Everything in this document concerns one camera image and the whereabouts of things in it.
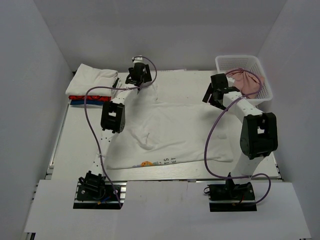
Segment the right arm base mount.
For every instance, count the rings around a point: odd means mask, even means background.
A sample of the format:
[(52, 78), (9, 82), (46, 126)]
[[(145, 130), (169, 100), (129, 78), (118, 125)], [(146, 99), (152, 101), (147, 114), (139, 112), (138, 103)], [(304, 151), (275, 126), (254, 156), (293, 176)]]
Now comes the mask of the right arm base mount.
[(250, 176), (232, 177), (229, 173), (224, 183), (208, 184), (203, 193), (208, 196), (212, 213), (257, 211)]

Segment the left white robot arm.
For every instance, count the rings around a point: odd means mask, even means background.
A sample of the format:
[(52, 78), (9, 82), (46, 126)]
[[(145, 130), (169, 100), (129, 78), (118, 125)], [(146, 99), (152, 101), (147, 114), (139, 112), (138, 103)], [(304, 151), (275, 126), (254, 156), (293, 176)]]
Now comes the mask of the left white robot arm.
[(150, 67), (143, 62), (143, 57), (133, 59), (133, 67), (129, 68), (125, 84), (119, 88), (117, 95), (111, 101), (102, 106), (100, 126), (101, 136), (95, 137), (97, 143), (97, 156), (93, 161), (90, 171), (94, 175), (104, 175), (106, 168), (104, 161), (111, 143), (115, 142), (119, 134), (124, 130), (126, 124), (126, 108), (136, 98), (143, 87), (152, 83)]

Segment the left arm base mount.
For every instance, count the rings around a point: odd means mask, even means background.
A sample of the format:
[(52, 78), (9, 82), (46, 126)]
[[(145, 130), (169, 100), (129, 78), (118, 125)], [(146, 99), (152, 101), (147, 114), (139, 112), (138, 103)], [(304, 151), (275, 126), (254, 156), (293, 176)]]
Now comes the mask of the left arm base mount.
[(111, 184), (102, 174), (88, 171), (78, 179), (73, 208), (76, 210), (119, 210), (126, 196), (125, 182)]

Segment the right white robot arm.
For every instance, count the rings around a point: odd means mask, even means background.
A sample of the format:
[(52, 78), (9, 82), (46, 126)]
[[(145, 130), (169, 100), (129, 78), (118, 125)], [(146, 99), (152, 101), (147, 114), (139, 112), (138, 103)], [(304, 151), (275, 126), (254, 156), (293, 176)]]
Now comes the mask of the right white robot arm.
[[(210, 80), (211, 83), (202, 101), (221, 109), (222, 112), (208, 133), (204, 145), (204, 166), (210, 175), (234, 181), (225, 187), (225, 192), (229, 198), (236, 200), (244, 193), (242, 184), (259, 176), (259, 173), (254, 174), (258, 165), (278, 148), (277, 118), (272, 112), (266, 113), (254, 107), (248, 100), (249, 96), (258, 94), (262, 90), (260, 78), (257, 78), (259, 89), (247, 94), (242, 94), (234, 86), (230, 87), (224, 73), (212, 75)], [(242, 123), (239, 139), (241, 155), (229, 175), (221, 176), (213, 173), (208, 166), (208, 148), (212, 133), (227, 112), (234, 114)]]

